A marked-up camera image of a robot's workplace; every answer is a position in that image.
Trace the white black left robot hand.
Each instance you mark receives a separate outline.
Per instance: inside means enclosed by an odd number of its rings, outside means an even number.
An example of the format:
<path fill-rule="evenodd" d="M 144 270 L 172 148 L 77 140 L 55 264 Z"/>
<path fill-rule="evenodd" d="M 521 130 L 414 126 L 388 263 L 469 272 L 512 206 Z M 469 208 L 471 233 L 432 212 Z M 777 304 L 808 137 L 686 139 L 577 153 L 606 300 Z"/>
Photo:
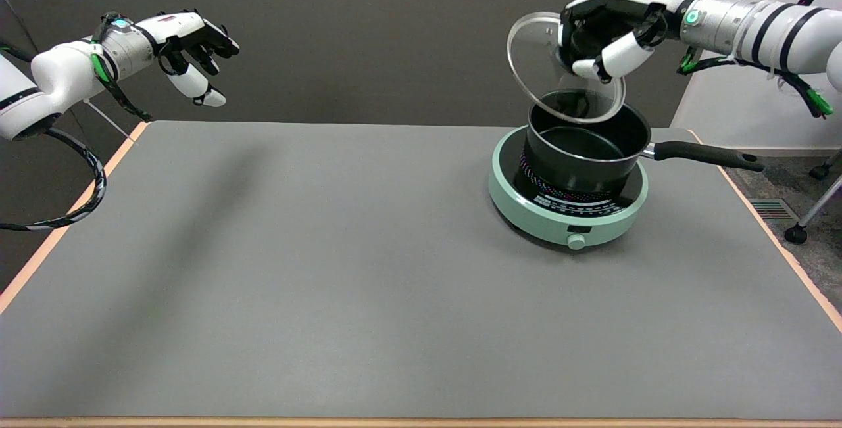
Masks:
<path fill-rule="evenodd" d="M 216 26 L 196 11 L 161 14 L 153 19 L 159 42 L 157 62 L 178 92 L 199 107 L 222 107 L 226 96 L 207 76 L 220 73 L 216 58 L 240 54 L 240 45 L 225 26 Z"/>

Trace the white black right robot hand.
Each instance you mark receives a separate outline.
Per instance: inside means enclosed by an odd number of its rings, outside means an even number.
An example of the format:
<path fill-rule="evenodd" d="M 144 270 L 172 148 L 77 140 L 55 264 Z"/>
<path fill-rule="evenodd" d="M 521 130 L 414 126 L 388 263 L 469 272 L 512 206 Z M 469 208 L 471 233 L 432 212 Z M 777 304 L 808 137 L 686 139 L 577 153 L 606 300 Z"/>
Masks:
<path fill-rule="evenodd" d="M 610 83 L 680 37 L 692 0 L 573 0 L 560 12 L 557 56 L 565 71 Z"/>

